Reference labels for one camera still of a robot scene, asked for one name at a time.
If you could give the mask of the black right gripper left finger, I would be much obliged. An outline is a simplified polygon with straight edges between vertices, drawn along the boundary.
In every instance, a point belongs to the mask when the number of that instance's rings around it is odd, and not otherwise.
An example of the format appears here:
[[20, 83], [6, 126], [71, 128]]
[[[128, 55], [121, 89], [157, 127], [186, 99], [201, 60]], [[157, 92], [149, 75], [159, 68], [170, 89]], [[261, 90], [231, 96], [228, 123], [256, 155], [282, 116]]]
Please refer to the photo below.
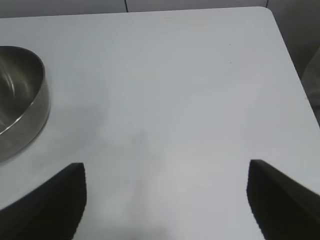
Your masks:
[[86, 172], [71, 163], [0, 211], [2, 240], [71, 240], [87, 204]]

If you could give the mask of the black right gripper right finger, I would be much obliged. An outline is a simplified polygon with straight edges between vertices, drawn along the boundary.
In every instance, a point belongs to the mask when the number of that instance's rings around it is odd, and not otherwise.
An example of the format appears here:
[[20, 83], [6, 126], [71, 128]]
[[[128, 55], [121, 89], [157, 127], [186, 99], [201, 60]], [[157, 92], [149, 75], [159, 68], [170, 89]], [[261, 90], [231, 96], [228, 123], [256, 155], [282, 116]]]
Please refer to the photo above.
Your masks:
[[266, 240], [320, 238], [320, 196], [267, 162], [250, 161], [246, 195]]

